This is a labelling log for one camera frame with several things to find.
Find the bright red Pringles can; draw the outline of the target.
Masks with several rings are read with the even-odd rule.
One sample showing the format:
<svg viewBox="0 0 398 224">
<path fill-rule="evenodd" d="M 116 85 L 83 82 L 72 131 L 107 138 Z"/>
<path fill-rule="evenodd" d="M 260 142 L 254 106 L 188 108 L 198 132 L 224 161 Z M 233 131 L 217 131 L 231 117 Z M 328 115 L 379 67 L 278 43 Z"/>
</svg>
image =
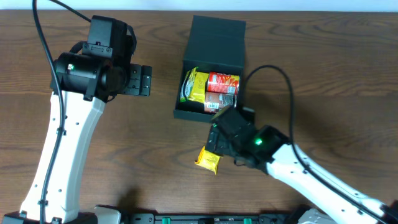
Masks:
<svg viewBox="0 0 398 224">
<path fill-rule="evenodd" d="M 210 72 L 206 90 L 215 93 L 237 95 L 239 91 L 240 77 L 218 72 Z"/>
</svg>

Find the small yellow snack packet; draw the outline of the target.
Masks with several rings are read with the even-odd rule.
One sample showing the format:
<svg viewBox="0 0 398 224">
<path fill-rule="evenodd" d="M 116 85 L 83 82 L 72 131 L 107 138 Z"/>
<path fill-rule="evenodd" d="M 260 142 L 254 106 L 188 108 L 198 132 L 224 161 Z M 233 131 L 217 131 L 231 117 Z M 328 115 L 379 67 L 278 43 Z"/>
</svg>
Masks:
<svg viewBox="0 0 398 224">
<path fill-rule="evenodd" d="M 215 175 L 218 173 L 218 165 L 222 156 L 219 156 L 213 152 L 207 151 L 206 147 L 203 146 L 195 165 L 198 165 L 206 170 L 212 171 Z"/>
</svg>

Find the green white snack packet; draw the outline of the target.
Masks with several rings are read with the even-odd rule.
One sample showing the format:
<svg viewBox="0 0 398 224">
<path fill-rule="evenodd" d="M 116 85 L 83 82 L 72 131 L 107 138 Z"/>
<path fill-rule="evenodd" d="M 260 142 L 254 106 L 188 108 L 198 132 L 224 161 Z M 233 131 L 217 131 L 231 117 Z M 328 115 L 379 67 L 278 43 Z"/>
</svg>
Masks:
<svg viewBox="0 0 398 224">
<path fill-rule="evenodd" d="M 180 98 L 179 98 L 180 103 L 186 101 L 197 101 L 197 99 L 191 95 L 193 91 L 193 86 L 195 84 L 196 75 L 197 75 L 197 67 L 194 67 L 193 69 L 189 70 L 186 73 L 180 90 Z"/>
</svg>

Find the long yellow snack packet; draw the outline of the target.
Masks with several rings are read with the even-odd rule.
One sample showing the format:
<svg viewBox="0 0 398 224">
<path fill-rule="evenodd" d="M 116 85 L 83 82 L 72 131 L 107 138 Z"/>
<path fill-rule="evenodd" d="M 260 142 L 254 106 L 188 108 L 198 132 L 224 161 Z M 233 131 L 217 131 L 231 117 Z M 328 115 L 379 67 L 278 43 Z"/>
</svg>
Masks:
<svg viewBox="0 0 398 224">
<path fill-rule="evenodd" d="M 206 83 L 208 81 L 209 74 L 203 73 L 203 72 L 194 72 L 193 77 L 194 77 L 193 85 L 190 90 L 188 100 L 196 101 L 199 103 L 204 103 L 205 102 Z"/>
</svg>

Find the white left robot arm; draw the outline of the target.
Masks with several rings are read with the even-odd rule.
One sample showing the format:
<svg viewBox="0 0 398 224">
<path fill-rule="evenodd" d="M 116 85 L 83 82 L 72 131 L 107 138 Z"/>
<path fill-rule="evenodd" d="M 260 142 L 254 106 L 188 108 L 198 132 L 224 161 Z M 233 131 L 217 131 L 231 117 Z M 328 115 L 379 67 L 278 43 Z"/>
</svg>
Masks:
<svg viewBox="0 0 398 224">
<path fill-rule="evenodd" d="M 3 223 L 129 223 L 116 207 L 80 210 L 83 169 L 109 96 L 149 96 L 152 68 L 94 55 L 63 53 L 50 102 L 50 122 L 32 186 L 20 210 Z"/>
</svg>

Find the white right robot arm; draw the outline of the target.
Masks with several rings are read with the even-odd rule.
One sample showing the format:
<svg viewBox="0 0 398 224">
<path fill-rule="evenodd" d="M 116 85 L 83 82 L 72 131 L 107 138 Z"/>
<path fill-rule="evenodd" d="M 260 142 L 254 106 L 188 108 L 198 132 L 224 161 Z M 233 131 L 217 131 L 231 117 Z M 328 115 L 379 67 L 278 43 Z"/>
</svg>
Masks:
<svg viewBox="0 0 398 224">
<path fill-rule="evenodd" d="M 337 223 L 397 223 L 397 205 L 388 206 L 350 187 L 272 126 L 256 130 L 247 123 L 232 133 L 212 124 L 206 150 L 231 156 L 291 186 Z"/>
</svg>

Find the dark red Pringles can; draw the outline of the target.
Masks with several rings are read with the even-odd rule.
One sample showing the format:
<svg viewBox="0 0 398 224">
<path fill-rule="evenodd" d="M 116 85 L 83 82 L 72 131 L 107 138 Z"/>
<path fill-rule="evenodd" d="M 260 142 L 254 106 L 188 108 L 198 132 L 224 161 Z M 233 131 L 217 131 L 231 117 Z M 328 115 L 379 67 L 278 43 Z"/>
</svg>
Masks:
<svg viewBox="0 0 398 224">
<path fill-rule="evenodd" d="M 215 114 L 226 106 L 236 106 L 237 96 L 225 93 L 206 92 L 204 111 Z"/>
</svg>

